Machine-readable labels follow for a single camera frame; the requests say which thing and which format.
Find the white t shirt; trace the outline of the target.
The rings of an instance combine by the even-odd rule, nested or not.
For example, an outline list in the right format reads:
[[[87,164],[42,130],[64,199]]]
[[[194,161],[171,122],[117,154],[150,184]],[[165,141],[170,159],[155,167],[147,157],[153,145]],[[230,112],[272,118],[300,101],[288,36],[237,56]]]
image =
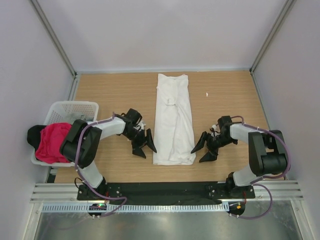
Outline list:
[[[154,122],[154,165],[192,165],[196,154],[189,79],[158,74]]]

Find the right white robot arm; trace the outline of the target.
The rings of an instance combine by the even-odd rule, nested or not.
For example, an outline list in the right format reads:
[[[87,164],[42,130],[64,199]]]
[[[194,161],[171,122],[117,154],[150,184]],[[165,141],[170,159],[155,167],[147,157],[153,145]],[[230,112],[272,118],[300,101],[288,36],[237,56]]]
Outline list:
[[[240,199],[252,194],[253,184],[267,178],[281,178],[291,167],[291,156],[280,130],[266,130],[245,123],[235,122],[232,116],[218,119],[218,131],[212,126],[209,132],[204,131],[195,147],[195,153],[202,148],[207,152],[200,162],[216,161],[219,149],[230,144],[243,142],[248,145],[248,165],[241,170],[231,172],[225,183],[209,187],[213,199],[219,197]]]

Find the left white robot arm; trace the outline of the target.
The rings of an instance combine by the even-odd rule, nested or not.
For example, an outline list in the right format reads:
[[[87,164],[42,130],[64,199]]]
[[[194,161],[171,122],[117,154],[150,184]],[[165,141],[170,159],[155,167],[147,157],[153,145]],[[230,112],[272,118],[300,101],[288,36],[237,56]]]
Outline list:
[[[101,200],[108,191],[107,181],[95,164],[98,146],[101,140],[114,135],[125,136],[131,142],[135,156],[145,159],[145,146],[157,152],[151,129],[145,129],[142,115],[133,108],[100,121],[76,120],[59,148],[60,154],[74,163],[75,171],[95,200]]]

